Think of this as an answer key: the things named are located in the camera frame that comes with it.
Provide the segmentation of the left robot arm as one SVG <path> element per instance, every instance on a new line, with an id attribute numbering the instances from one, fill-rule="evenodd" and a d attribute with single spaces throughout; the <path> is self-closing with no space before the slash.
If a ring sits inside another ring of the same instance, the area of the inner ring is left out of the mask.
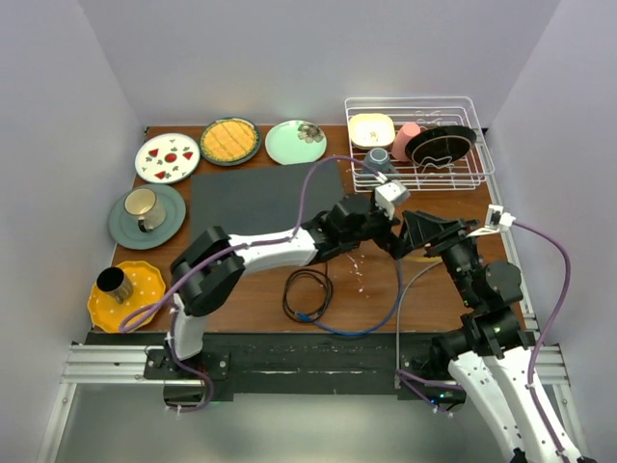
<path id="1" fill-rule="evenodd" d="M 328 262 L 367 240 L 388 250 L 398 224 L 398 200 L 382 193 L 349 194 L 299 228 L 261 235 L 228 234 L 216 226 L 171 265 L 173 292 L 182 307 L 174 317 L 165 365 L 178 378 L 193 376 L 203 347 L 201 324 L 228 300 L 240 279 L 279 267 Z"/>

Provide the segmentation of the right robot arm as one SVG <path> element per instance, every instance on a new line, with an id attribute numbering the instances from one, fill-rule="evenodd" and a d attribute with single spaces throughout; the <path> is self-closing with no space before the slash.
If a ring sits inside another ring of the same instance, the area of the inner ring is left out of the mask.
<path id="1" fill-rule="evenodd" d="M 406 211 L 392 249 L 397 257 L 424 249 L 441 259 L 469 313 L 457 330 L 433 338 L 432 372 L 453 379 L 493 432 L 508 462 L 586 462 L 560 423 L 542 387 L 536 362 L 542 338 L 525 330 L 513 311 L 523 300 L 520 268 L 504 260 L 486 263 L 476 240 L 507 232 L 516 218 L 490 205 L 483 225 Z"/>

